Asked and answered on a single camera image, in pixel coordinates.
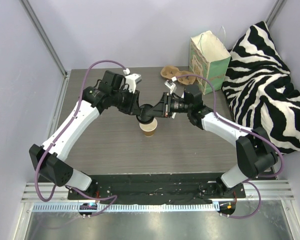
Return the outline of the brown paper coffee cup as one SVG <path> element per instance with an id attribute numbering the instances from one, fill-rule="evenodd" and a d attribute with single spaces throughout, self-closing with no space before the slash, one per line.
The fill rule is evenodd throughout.
<path id="1" fill-rule="evenodd" d="M 154 118 L 153 121 L 148 124 L 139 123 L 140 129 L 146 137 L 153 136 L 155 134 L 157 126 L 158 121 L 156 118 Z"/>

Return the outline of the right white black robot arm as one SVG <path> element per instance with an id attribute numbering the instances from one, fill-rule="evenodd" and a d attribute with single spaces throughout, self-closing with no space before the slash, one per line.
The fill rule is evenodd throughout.
<path id="1" fill-rule="evenodd" d="M 156 105 L 143 104 L 140 109 L 137 119 L 147 124 L 154 118 L 185 113 L 192 125 L 216 134 L 235 147 L 236 165 L 216 179 L 215 190 L 220 197 L 228 197 L 239 184 L 258 177 L 278 162 L 276 151 L 262 127 L 250 129 L 218 115 L 203 103 L 197 85 L 187 85 L 182 97 L 165 92 Z"/>

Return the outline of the black plastic cup lid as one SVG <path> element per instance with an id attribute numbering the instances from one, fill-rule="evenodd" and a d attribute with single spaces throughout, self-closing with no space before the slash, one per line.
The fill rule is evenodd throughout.
<path id="1" fill-rule="evenodd" d="M 136 115 L 136 119 L 139 123 L 147 125 L 153 122 L 154 116 L 151 116 L 148 111 L 150 111 L 153 108 L 151 104 L 143 104 L 139 107 L 139 112 Z"/>

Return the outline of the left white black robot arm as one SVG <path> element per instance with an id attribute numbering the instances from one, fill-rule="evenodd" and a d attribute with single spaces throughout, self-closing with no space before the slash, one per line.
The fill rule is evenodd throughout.
<path id="1" fill-rule="evenodd" d="M 92 178 L 71 167 L 65 161 L 86 128 L 109 107 L 116 107 L 127 115 L 139 115 L 140 74 L 123 76 L 107 70 L 97 86 L 89 86 L 82 92 L 66 120 L 57 131 L 41 145 L 33 144 L 29 155 L 37 176 L 42 176 L 58 187 L 69 186 L 79 190 L 83 198 L 90 200 L 97 192 Z"/>

